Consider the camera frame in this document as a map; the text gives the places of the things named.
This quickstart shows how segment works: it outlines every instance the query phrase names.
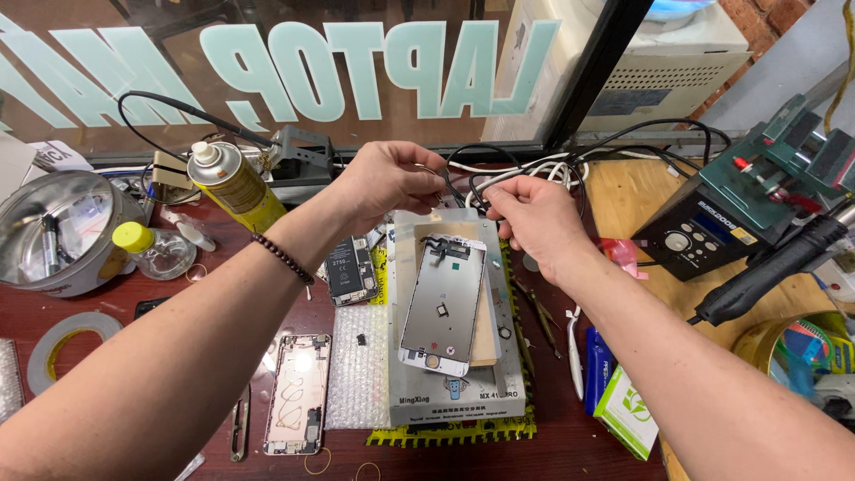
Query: brick wall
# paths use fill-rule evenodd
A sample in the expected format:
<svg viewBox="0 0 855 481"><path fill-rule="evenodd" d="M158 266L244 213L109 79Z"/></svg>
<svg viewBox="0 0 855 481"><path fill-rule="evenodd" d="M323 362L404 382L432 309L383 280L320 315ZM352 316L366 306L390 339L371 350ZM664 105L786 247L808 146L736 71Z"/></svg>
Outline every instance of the brick wall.
<svg viewBox="0 0 855 481"><path fill-rule="evenodd" d="M691 115L700 118L766 51L775 44L815 0L719 0L748 40L754 55Z"/></svg>

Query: glass window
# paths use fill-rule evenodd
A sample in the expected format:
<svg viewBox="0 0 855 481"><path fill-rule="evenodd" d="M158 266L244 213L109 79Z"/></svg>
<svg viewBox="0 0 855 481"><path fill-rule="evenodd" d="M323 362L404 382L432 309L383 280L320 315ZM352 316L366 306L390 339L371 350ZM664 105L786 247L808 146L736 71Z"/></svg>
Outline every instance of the glass window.
<svg viewBox="0 0 855 481"><path fill-rule="evenodd" d="M589 0L8 0L0 128L81 153L148 151L129 90L335 145L539 140L597 20ZM215 131L141 98L169 149Z"/></svg>

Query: red knob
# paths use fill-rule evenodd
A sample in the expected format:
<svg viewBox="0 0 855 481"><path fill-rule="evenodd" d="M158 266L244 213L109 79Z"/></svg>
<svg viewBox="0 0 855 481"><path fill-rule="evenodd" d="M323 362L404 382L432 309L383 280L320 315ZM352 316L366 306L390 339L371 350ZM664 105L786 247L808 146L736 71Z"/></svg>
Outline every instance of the red knob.
<svg viewBox="0 0 855 481"><path fill-rule="evenodd" d="M742 157L737 157L734 159L734 167L739 169L739 170L745 170L745 169L751 167L751 163Z"/></svg>

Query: beaded bracelet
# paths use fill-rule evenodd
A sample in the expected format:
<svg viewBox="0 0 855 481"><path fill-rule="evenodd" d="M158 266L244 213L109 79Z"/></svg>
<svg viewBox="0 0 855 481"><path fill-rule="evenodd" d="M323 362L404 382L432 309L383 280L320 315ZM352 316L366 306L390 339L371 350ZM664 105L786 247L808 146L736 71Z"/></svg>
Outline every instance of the beaded bracelet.
<svg viewBox="0 0 855 481"><path fill-rule="evenodd" d="M277 258L279 258L279 260L284 262L289 268L291 268L291 270L294 271L295 274L300 276L300 279L303 282L305 282L307 285L311 286L315 283L314 277L312 277L302 267L297 265L297 263L294 261L294 259L289 257L288 254L286 254L284 251L282 251L282 249L279 249L273 242L268 240L267 237L264 237L263 235L258 234L257 232L253 232L252 233L252 239L255 242L258 242L259 244L264 246L265 249L272 252L274 256L276 256Z"/></svg>

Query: wooden tabletop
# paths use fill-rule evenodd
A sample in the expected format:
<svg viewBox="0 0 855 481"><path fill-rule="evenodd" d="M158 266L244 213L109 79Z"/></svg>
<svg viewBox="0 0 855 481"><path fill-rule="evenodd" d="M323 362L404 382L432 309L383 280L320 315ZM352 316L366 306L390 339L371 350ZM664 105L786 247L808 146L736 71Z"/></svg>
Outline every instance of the wooden tabletop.
<svg viewBox="0 0 855 481"><path fill-rule="evenodd" d="M669 176L658 161L609 161L592 166L587 181L589 205L593 208L593 215L587 216L589 232L596 232L590 220L595 219L602 236L628 238L680 183ZM201 220L202 230L214 238L217 250L201 252L197 260L208 270L216 268L249 241L248 232L207 199L167 209ZM164 214L160 210L155 211L153 227L171 227L164 220ZM515 274L537 292L539 300L556 320L565 324L560 321L562 313L575 306L573 301L546 284L539 274L522 267L522 256L518 253L512 255L511 260ZM732 265L690 282L678 282L665 270L651 267L646 268L651 279L643 284L681 316L689 318L692 308L710 289L740 268ZM0 318L3 319L0 336L15 339L27 400L33 398L26 387L27 361L38 339L55 323L79 312L100 311L127 325L132 322L134 307L141 300L173 295L188 285L184 277L156 282L134 272L71 300L0 287ZM312 295L312 301L300 296L291 311L283 313L280 335L332 333L334 309L326 287L322 283L316 284ZM380 467L384 479L473 476L519 479L531 475L540 478L666 479L663 455L671 479L685 476L667 445L663 446L663 455L654 448L647 462L638 461L597 420L585 415L582 404L576 399L566 357L555 358L528 306L521 308L525 336L536 346L531 349L537 369L533 394L538 432L534 439L439 448L393 448L365 446L369 431L327 431L324 446L332 451L333 459L321 478L353 478L362 463L371 461ZM701 324L699 329L729 347L747 326L760 320L829 308L830 303L808 276L794 276L764 297L743 318L717 329L707 324ZM587 320L584 320L577 327L576 339L581 348L585 346L581 333L587 325ZM559 347L566 351L566 332L554 333ZM169 333L164 332L163 335L169 336ZM100 340L93 333L72 338L57 357L57 374L61 376L68 372L99 344ZM245 459L239 463L228 459L228 428L224 424L203 449L206 461L192 478L318 479L304 470L302 456L267 456L261 453L272 377L262 368L256 372L251 384L250 441ZM326 460L326 454L307 459L313 471L323 468ZM363 470L360 479L376 479L376 473Z"/></svg>

